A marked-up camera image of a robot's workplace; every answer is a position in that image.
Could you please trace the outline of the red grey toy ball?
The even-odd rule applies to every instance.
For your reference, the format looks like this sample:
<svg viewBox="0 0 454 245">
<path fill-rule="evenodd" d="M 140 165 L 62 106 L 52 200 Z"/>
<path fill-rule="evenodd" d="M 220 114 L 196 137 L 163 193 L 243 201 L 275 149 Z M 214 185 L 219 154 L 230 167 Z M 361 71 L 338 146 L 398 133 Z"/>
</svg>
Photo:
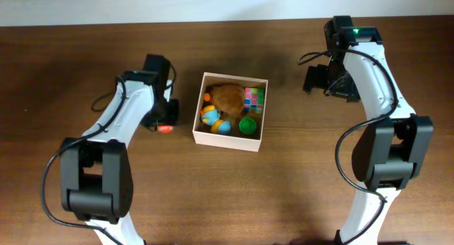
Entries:
<svg viewBox="0 0 454 245">
<path fill-rule="evenodd" d="M 174 129 L 174 126 L 170 125 L 159 125 L 157 126 L 157 131 L 159 131 L 162 134 L 168 134 L 171 133 Z"/>
</svg>

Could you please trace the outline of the yellow blue toy duck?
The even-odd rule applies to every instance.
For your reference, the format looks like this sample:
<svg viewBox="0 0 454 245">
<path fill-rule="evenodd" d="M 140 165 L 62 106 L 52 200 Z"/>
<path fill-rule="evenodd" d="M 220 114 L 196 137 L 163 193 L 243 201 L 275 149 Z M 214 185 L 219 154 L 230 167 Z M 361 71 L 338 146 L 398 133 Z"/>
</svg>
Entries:
<svg viewBox="0 0 454 245">
<path fill-rule="evenodd" d="M 231 124 L 221 118 L 220 112 L 214 105 L 208 105 L 200 111 L 200 119 L 203 124 L 210 126 L 213 134 L 229 135 Z"/>
</svg>

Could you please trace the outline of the brown plush toy with orange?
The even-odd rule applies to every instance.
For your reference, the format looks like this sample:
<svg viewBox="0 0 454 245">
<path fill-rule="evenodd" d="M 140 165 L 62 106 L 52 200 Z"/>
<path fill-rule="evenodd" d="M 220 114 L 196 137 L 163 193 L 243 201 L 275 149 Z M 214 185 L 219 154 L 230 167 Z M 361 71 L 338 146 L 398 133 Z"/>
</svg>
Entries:
<svg viewBox="0 0 454 245">
<path fill-rule="evenodd" d="M 235 84 L 213 85 L 207 88 L 203 100 L 230 116 L 241 117 L 245 104 L 245 88 Z"/>
</svg>

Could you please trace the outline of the pastel puzzle cube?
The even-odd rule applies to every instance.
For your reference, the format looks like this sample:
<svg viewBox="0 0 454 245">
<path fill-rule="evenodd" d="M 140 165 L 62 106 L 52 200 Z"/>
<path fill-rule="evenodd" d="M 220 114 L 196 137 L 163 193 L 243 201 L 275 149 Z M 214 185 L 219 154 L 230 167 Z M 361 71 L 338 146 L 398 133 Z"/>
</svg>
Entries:
<svg viewBox="0 0 454 245">
<path fill-rule="evenodd" d="M 265 89 L 257 87 L 245 88 L 244 112 L 261 114 L 265 105 Z"/>
</svg>

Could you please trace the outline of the green lattice ball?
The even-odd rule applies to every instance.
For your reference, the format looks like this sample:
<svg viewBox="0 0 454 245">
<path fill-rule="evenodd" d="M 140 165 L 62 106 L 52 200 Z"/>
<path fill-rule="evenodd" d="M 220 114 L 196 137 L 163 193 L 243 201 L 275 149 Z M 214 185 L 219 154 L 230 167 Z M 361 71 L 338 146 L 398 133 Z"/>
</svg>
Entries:
<svg viewBox="0 0 454 245">
<path fill-rule="evenodd" d="M 240 120 L 238 128 L 242 134 L 252 135 L 257 130 L 257 124 L 254 119 L 250 117 L 245 117 Z"/>
</svg>

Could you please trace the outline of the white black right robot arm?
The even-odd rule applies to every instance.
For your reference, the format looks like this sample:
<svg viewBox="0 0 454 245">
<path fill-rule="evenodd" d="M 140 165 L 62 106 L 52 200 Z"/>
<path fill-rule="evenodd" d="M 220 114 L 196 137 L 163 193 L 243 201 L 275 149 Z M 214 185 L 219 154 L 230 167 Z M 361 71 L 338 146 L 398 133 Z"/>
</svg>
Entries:
<svg viewBox="0 0 454 245">
<path fill-rule="evenodd" d="M 326 51 L 307 53 L 298 63 L 321 56 L 329 57 L 329 63 L 309 67 L 303 90 L 319 88 L 327 97 L 362 102 L 367 118 L 336 143 L 336 167 L 356 193 L 334 242 L 377 244 L 393 201 L 421 171 L 433 122 L 417 115 L 400 92 L 377 28 L 357 27 L 350 17 L 335 16 L 324 34 Z"/>
</svg>

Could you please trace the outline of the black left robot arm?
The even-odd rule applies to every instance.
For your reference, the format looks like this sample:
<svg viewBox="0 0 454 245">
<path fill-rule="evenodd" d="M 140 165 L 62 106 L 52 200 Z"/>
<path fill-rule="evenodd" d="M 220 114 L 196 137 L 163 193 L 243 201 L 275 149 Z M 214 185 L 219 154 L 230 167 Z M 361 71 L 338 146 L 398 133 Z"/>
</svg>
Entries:
<svg viewBox="0 0 454 245">
<path fill-rule="evenodd" d="M 79 138 L 66 138 L 60 153 L 62 207 L 103 244 L 144 244 L 129 213 L 133 177 L 127 148 L 136 129 L 173 127 L 179 102 L 172 99 L 175 69 L 162 55 L 147 55 L 143 68 L 116 80 L 113 99 Z"/>
</svg>

